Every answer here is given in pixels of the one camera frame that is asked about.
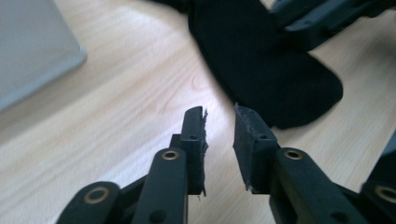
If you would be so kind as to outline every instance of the gray laptop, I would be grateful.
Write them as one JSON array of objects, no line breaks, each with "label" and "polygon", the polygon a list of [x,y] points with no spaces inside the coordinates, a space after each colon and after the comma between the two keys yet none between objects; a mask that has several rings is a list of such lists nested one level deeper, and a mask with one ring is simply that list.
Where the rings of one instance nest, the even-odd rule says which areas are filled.
[{"label": "gray laptop", "polygon": [[0,0],[0,112],[85,58],[51,0]]}]

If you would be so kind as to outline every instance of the wooden surface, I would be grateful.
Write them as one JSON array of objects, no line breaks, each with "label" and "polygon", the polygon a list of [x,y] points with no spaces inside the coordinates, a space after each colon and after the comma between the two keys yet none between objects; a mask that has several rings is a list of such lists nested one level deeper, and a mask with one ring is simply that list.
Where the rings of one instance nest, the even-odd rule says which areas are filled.
[{"label": "wooden surface", "polygon": [[[233,153],[233,105],[191,39],[187,18],[141,0],[56,1],[88,61],[0,114],[0,223],[53,223],[82,187],[125,187],[180,133],[184,112],[207,108],[207,197],[189,223],[273,223]],[[279,144],[308,152],[332,181],[359,190],[396,128],[396,21],[359,20],[312,52],[342,79],[343,100]]]}]

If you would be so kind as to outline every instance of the black cloth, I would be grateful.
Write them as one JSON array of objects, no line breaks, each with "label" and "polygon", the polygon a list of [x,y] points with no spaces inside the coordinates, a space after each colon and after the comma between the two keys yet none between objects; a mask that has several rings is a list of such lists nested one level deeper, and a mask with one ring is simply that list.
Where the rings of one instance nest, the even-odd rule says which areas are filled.
[{"label": "black cloth", "polygon": [[343,96],[337,76],[276,33],[259,0],[156,0],[189,15],[189,28],[229,97],[270,126],[305,125]]}]

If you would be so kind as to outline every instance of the black sock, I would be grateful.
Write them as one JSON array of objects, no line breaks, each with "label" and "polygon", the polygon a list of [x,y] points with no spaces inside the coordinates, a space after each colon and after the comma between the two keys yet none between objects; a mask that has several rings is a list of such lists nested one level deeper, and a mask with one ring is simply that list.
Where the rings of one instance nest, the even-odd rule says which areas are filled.
[{"label": "black sock", "polygon": [[229,97],[271,126],[305,125],[343,95],[337,76],[289,48],[259,0],[157,0],[189,14],[189,28]]}]

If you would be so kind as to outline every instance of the black plastic part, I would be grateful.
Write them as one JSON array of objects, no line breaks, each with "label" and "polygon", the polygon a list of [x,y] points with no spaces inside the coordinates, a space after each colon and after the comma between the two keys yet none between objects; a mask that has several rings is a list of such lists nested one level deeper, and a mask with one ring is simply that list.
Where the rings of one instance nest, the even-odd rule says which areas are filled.
[{"label": "black plastic part", "polygon": [[276,28],[283,30],[287,25],[324,2],[325,0],[278,0],[273,3],[269,13],[275,19]]},{"label": "black plastic part", "polygon": [[132,223],[186,222],[187,157],[170,147],[155,155]]},{"label": "black plastic part", "polygon": [[[303,151],[295,148],[278,150],[274,172],[297,214],[297,223],[367,223],[340,189]],[[273,192],[279,190],[272,189],[271,195],[282,198]]]},{"label": "black plastic part", "polygon": [[269,193],[270,167],[279,148],[276,137],[259,114],[235,105],[233,148],[247,189]]},{"label": "black plastic part", "polygon": [[187,153],[189,194],[200,195],[205,192],[204,157],[208,145],[206,143],[206,113],[196,106],[186,111],[181,134],[173,134],[170,147],[179,147]]},{"label": "black plastic part", "polygon": [[276,27],[297,49],[309,51],[359,17],[375,17],[396,0],[287,0],[273,5]]},{"label": "black plastic part", "polygon": [[119,220],[120,188],[111,182],[96,182],[81,189],[61,213],[58,224],[105,224]]}]

